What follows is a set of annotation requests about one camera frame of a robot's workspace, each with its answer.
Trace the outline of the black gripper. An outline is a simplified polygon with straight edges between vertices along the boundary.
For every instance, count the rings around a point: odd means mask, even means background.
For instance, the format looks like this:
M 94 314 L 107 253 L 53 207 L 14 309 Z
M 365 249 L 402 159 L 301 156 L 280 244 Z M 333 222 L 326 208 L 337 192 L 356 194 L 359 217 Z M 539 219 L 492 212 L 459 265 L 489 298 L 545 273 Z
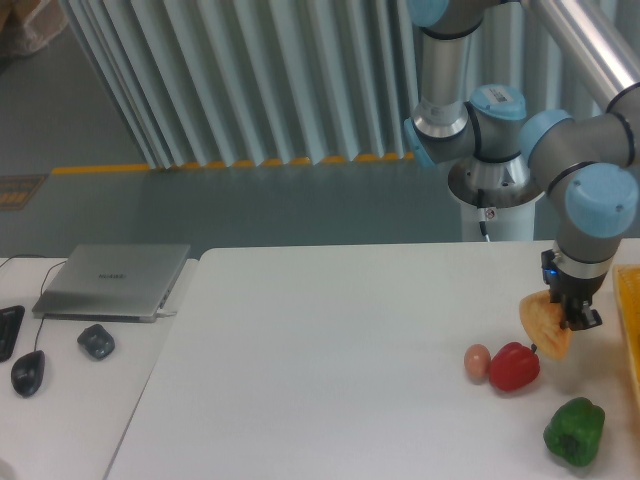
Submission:
M 542 278 L 549 288 L 550 301 L 559 303 L 563 330 L 582 331 L 601 325 L 601 316 L 591 308 L 592 297 L 601 287 L 605 274 L 583 278 L 570 274 L 559 265 L 560 257 L 553 250 L 541 253 Z

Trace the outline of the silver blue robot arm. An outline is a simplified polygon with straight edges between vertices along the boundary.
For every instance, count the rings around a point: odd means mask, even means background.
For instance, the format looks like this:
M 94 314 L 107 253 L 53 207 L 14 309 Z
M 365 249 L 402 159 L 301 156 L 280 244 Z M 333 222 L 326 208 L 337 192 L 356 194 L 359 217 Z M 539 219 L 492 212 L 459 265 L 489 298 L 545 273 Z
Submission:
M 411 1 L 422 35 L 420 100 L 404 128 L 423 165 L 452 160 L 450 191 L 478 211 L 506 209 L 545 195 L 561 223 L 541 255 L 560 326 L 601 324 L 592 306 L 633 222 L 639 186 L 639 60 L 599 7 L 588 1 L 526 1 L 573 62 L 601 114 L 577 121 L 563 110 L 528 116 L 523 95 L 505 85 L 462 96 L 472 34 L 487 1 Z

